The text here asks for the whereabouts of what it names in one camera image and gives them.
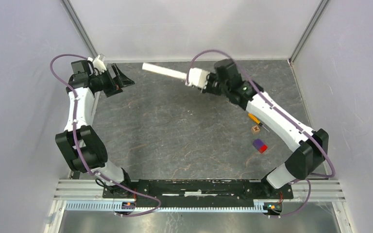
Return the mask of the white photo frame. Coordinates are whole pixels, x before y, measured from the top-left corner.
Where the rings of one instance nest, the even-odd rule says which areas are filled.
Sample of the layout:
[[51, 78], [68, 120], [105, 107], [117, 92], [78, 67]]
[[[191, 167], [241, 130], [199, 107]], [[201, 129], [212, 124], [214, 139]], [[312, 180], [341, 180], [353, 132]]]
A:
[[150, 64], [150, 63], [143, 63], [142, 69], [148, 72], [152, 72], [152, 73], [156, 73], [156, 74], [160, 74], [164, 76], [169, 76], [169, 77], [176, 78], [182, 81], [185, 81], [187, 77], [186, 73], [173, 70], [170, 68], [166, 68], [166, 67], [157, 66], [154, 64]]

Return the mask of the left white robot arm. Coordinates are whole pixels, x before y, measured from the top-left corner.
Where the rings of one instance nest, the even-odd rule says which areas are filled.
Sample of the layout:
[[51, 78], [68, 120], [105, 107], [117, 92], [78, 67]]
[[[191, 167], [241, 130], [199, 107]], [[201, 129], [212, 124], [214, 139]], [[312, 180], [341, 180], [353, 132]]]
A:
[[66, 83], [70, 100], [69, 114], [63, 132], [55, 142], [73, 172], [93, 174], [105, 193], [127, 198], [133, 192], [128, 173], [108, 160], [104, 143], [92, 128], [96, 94], [107, 97], [134, 85], [116, 64], [105, 64], [104, 55], [72, 62], [73, 74]]

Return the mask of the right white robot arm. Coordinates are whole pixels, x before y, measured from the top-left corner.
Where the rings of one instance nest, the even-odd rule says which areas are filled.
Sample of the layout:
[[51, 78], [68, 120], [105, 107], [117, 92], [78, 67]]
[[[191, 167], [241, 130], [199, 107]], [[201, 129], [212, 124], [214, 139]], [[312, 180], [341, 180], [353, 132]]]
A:
[[274, 198], [281, 187], [293, 180], [304, 180], [326, 160], [329, 135], [324, 129], [313, 130], [292, 117], [272, 100], [257, 83], [243, 80], [231, 59], [214, 64], [207, 76], [205, 92], [224, 95], [246, 112], [255, 115], [288, 146], [291, 156], [262, 179], [261, 192]]

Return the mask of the orange handled screwdriver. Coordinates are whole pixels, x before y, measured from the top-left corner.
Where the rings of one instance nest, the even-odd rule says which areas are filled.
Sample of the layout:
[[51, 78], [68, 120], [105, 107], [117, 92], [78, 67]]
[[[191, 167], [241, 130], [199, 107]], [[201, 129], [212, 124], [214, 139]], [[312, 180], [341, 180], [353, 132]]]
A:
[[248, 113], [248, 117], [252, 120], [252, 121], [254, 121], [258, 126], [260, 126], [260, 127], [262, 127], [262, 128], [264, 128], [267, 132], [270, 132], [265, 126], [264, 126], [264, 124], [255, 116], [255, 115], [253, 115], [253, 114], [251, 114], [251, 113]]

